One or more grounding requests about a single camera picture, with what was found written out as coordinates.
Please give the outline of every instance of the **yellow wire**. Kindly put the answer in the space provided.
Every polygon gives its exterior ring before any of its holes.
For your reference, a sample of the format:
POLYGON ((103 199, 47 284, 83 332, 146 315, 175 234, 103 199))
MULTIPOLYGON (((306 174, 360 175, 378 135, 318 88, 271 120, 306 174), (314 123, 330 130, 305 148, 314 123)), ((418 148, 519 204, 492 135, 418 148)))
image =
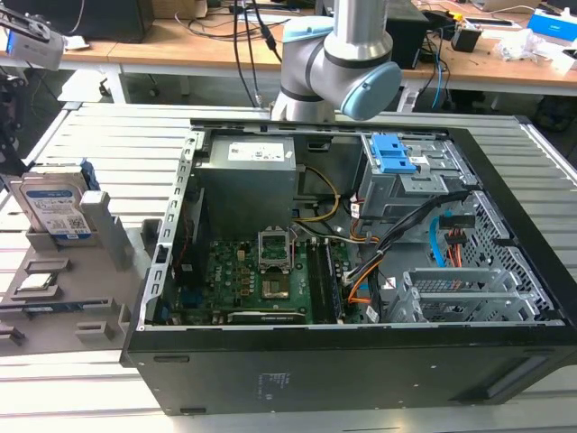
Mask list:
POLYGON ((319 215, 319 216, 312 216, 309 218, 295 218, 294 221, 297 221, 300 223, 314 223, 316 221, 323 221, 327 218, 332 217, 336 213, 337 209, 339 208, 339 193, 336 190, 336 188, 334 187, 333 182, 331 182, 323 173, 321 173, 319 170, 317 170, 314 167, 305 166, 305 169, 315 172, 319 178, 321 178, 322 180, 324 180, 326 182, 326 184, 333 191, 334 204, 333 204, 333 208, 327 214, 319 215))

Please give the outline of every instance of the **chip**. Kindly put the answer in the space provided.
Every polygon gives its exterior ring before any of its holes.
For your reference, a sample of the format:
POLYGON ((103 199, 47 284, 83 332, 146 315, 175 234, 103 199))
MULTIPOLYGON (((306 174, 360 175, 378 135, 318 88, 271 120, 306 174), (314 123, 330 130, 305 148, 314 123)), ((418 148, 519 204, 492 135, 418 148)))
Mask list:
POLYGON ((265 274, 262 279, 264 299, 288 299, 290 297, 289 277, 285 274, 265 274))

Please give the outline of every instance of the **motherboard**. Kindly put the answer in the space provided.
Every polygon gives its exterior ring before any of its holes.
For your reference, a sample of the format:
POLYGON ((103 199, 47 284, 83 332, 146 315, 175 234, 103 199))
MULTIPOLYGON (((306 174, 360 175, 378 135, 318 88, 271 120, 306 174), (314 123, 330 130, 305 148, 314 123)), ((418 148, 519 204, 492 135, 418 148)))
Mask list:
POLYGON ((294 239, 285 246, 282 235, 213 241, 205 284, 180 288, 172 318, 186 325, 336 323, 339 281, 350 267, 345 243, 294 239))

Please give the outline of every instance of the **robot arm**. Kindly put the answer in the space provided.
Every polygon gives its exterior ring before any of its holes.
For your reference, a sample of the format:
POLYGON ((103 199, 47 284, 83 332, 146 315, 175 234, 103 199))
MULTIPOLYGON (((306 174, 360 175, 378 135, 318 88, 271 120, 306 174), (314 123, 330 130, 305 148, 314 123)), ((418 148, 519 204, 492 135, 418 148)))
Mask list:
POLYGON ((334 19, 307 16, 287 23, 272 118, 326 122, 340 109, 366 120, 382 111, 402 78, 390 61, 386 6, 386 0, 336 0, 334 19))

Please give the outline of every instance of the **orange wire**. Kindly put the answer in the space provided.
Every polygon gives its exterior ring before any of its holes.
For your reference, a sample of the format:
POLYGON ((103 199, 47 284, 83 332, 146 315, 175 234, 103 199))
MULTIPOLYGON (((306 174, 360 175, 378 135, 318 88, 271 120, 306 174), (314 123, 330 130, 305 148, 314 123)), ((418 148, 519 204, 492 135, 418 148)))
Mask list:
MULTIPOLYGON (((351 225, 351 230, 350 230, 351 235, 350 235, 349 237, 351 237, 351 239, 353 239, 353 241, 359 241, 359 242, 366 241, 366 240, 367 240, 366 237, 359 237, 359 236, 354 232, 354 229, 357 228, 357 225, 359 225, 359 220, 358 220, 358 219, 355 219, 354 222, 353 222, 353 224, 351 225)), ((372 240, 373 242, 378 242, 380 239, 379 239, 377 236, 373 236, 373 237, 371 238, 371 240, 372 240)))
POLYGON ((378 262, 374 263, 362 276, 361 278, 359 278, 359 280, 357 280, 357 282, 354 283, 353 289, 351 290, 351 293, 349 293, 349 298, 348 301, 349 303, 351 302, 363 302, 363 303, 369 303, 371 302, 370 299, 366 299, 366 298, 355 298, 354 294, 357 292, 357 290, 359 289, 359 286, 361 285, 361 282, 364 281, 365 278, 367 278, 367 275, 369 275, 373 269, 375 269, 377 266, 380 265, 380 263, 382 262, 382 260, 379 260, 378 262))
POLYGON ((447 253, 449 254, 449 260, 451 261, 451 263, 453 264, 453 267, 456 268, 455 264, 454 264, 454 259, 453 259, 453 252, 451 250, 451 246, 449 245, 449 247, 447 248, 447 253))
POLYGON ((457 266, 459 266, 460 268, 463 267, 463 261, 461 260, 461 245, 457 244, 457 266))

